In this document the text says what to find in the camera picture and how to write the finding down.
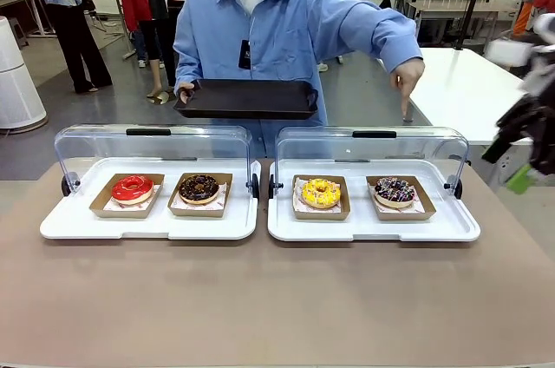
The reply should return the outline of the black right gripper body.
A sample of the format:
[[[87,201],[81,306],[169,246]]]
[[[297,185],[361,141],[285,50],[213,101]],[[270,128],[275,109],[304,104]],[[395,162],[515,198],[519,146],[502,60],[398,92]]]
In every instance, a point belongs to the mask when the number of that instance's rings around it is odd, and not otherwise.
[[[523,95],[496,122],[498,134],[481,158],[494,164],[517,141],[532,140],[529,164],[544,175],[554,174],[554,93]]]

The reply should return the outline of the person's left hand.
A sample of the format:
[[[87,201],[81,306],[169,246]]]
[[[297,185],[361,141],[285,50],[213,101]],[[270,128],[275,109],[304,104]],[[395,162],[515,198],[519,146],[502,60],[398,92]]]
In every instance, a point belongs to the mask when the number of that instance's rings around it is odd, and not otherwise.
[[[390,74],[391,86],[401,94],[401,109],[403,117],[408,114],[410,96],[416,84],[421,79],[425,63],[421,58],[412,58],[397,66]]]

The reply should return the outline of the person's right hand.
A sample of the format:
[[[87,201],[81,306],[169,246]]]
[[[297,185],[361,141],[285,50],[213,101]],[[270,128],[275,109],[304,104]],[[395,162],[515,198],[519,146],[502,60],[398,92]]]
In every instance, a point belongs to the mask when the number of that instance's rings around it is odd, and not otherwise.
[[[177,88],[179,99],[187,105],[198,89],[199,84],[197,82],[182,82]]]

